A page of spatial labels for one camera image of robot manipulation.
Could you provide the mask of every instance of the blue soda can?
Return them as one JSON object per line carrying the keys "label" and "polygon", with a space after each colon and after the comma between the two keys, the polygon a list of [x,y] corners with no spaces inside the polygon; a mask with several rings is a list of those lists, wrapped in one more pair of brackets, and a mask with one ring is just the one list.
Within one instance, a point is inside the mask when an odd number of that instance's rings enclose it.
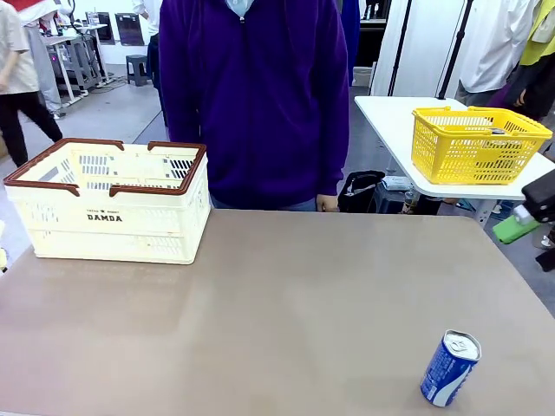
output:
{"label": "blue soda can", "polygon": [[473,336],[448,330],[420,384],[424,397],[434,406],[449,406],[481,356],[480,344]]}

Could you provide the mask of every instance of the white wall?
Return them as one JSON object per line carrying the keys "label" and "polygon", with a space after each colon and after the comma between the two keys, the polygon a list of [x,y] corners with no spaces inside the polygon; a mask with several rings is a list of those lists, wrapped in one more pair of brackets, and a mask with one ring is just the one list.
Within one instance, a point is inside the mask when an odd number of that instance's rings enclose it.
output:
{"label": "white wall", "polygon": [[[372,95],[388,94],[407,4],[408,0],[394,0],[391,4]],[[438,88],[438,80],[441,78],[453,35],[458,31],[457,20],[461,8],[465,5],[466,0],[413,0],[394,95],[432,97],[437,95],[442,84],[441,82]],[[470,43],[469,39],[472,39],[477,20],[474,5],[468,20],[467,35],[449,83],[447,97],[454,97],[462,63]]]}
{"label": "white wall", "polygon": [[[121,46],[119,43],[120,33],[115,21],[115,13],[132,13],[133,5],[131,0],[75,0],[75,19],[84,19],[87,11],[104,11],[110,14],[112,31],[114,32],[115,45],[101,45],[104,60],[108,64],[125,65],[127,55],[146,55],[146,46]],[[145,45],[148,45],[150,36],[148,34],[148,24],[145,19],[140,17],[140,27]]]}

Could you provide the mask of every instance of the logo on basket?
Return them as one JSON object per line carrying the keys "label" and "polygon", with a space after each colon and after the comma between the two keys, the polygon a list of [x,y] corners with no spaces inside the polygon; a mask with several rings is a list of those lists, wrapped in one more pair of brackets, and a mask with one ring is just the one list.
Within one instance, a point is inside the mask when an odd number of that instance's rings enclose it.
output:
{"label": "logo on basket", "polygon": [[96,212],[95,214],[87,214],[89,221],[108,221],[111,223],[122,223],[123,220],[118,214],[118,212],[108,211],[106,213],[104,210],[98,212],[93,210],[88,210],[89,212]]}

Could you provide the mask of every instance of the can pull tab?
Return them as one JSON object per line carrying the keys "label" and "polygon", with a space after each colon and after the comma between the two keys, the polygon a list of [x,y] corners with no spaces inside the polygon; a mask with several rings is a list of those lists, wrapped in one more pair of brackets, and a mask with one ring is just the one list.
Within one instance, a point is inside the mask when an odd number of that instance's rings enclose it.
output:
{"label": "can pull tab", "polygon": [[467,344],[464,341],[451,341],[449,344],[451,349],[457,353],[468,350]]}

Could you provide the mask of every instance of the gray floor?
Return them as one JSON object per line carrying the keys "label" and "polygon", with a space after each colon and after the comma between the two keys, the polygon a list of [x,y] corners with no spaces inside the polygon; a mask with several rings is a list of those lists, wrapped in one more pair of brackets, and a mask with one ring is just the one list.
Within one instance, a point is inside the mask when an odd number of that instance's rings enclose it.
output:
{"label": "gray floor", "polygon": [[[351,98],[366,93],[366,88],[353,88]],[[166,140],[164,121],[152,88],[126,85],[102,95],[88,97],[70,110],[68,118],[61,125],[66,134],[70,132],[76,137],[110,138],[140,144]],[[353,100],[350,104],[350,125],[351,137],[345,172],[385,170],[389,162],[389,153]],[[49,144],[29,123],[25,125],[25,132],[29,139],[30,153],[37,154]],[[0,175],[5,176],[12,167],[9,161],[0,162]],[[451,205],[443,205],[440,214],[472,215]],[[3,188],[0,188],[0,219],[8,225],[3,236],[3,246],[7,248],[13,261],[29,246],[29,240],[15,211],[6,200]],[[486,225],[486,232],[490,237],[495,224],[497,221],[490,219]],[[456,238],[457,236],[446,236],[445,244]],[[529,235],[511,245],[500,244],[494,238],[493,241],[555,316],[555,272],[544,273],[536,264],[534,258],[541,250],[534,248],[532,238],[533,236]]]}

